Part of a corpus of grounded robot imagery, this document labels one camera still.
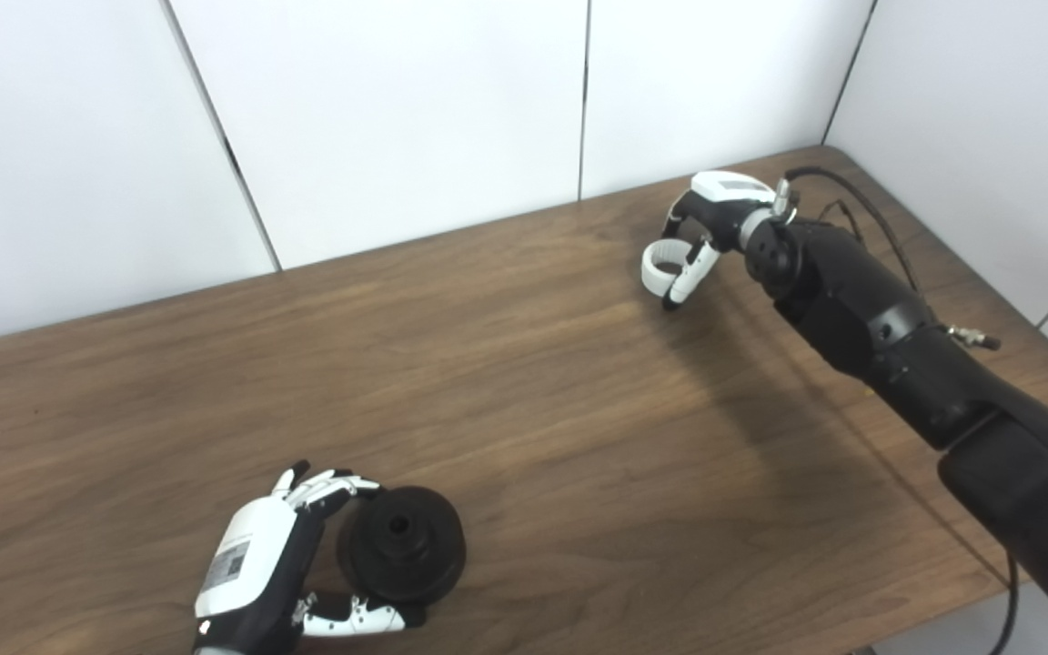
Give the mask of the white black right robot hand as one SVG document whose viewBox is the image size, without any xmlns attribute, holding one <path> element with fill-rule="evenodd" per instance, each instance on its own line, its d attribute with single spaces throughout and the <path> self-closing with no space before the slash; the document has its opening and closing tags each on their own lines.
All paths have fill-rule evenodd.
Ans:
<svg viewBox="0 0 1048 655">
<path fill-rule="evenodd" d="M 801 268 L 789 237 L 795 216 L 786 179 L 772 189 L 752 176 L 701 171 L 670 205 L 659 239 L 643 252 L 645 289 L 660 298 L 667 311 L 677 310 L 723 254 L 737 252 L 764 289 L 781 293 Z"/>
</svg>

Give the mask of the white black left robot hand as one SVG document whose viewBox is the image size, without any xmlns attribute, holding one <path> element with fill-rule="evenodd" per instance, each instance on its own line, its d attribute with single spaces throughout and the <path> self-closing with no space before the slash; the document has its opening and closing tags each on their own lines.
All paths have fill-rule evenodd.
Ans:
<svg viewBox="0 0 1048 655">
<path fill-rule="evenodd" d="M 193 605 L 195 654 L 292 654 L 303 639 L 419 629 L 425 607 L 303 586 L 326 521 L 383 486 L 349 470 L 307 477 L 300 460 L 234 514 Z"/>
</svg>

